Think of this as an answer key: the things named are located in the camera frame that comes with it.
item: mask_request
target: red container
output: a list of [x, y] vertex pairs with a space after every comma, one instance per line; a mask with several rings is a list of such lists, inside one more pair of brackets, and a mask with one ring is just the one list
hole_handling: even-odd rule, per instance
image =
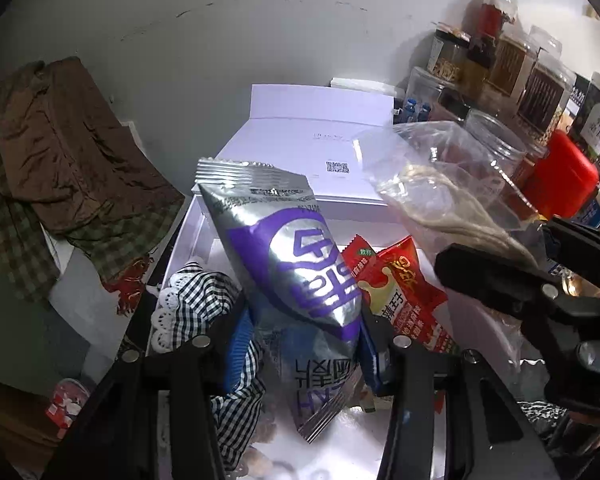
[[546, 218], [570, 218], [596, 187], [598, 170], [563, 131], [554, 131], [548, 148], [522, 193]]

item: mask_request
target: transparent plastic bag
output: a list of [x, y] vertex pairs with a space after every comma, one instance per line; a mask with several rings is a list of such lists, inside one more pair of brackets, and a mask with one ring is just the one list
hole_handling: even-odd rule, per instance
[[[537, 267], [518, 241], [529, 224], [502, 197], [513, 193], [532, 206], [500, 171], [490, 150], [457, 124], [376, 128], [362, 133], [354, 147], [366, 177], [431, 263], [459, 243]], [[520, 322], [463, 294], [447, 293], [454, 340], [477, 349], [501, 376], [508, 376], [510, 364], [517, 367], [520, 361]]]

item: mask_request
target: plaid shirt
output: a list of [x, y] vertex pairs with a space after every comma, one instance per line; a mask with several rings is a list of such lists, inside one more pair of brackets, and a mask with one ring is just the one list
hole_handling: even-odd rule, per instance
[[[10, 76], [0, 87], [0, 114], [12, 92], [30, 83], [42, 62], [30, 63]], [[107, 283], [134, 260], [149, 253], [164, 236], [176, 217], [182, 199], [167, 208], [145, 211], [131, 218], [90, 223], [64, 232], [66, 239], [84, 251], [100, 279]], [[49, 253], [38, 216], [29, 203], [14, 200], [0, 154], [0, 257], [23, 300], [46, 300], [59, 271]]]

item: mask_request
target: black and white gingham cloth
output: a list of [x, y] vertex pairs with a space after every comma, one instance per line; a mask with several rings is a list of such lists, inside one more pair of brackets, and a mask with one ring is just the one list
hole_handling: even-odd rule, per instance
[[[216, 316], [231, 310], [239, 292], [227, 275], [206, 272], [197, 262], [187, 263], [175, 274], [178, 306], [173, 325], [173, 348], [205, 333]], [[228, 472], [238, 466], [260, 416], [265, 387], [258, 372], [262, 369], [263, 357], [262, 347], [252, 340], [237, 388], [227, 396], [211, 399], [218, 447]]]

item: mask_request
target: red candy wrapper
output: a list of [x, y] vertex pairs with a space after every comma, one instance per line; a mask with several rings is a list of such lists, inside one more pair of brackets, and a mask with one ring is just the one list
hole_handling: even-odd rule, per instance
[[429, 350], [457, 351], [451, 336], [433, 316], [433, 310], [446, 301], [446, 294], [424, 279], [411, 237], [377, 254], [356, 235], [342, 257], [373, 314], [387, 318], [397, 333]]

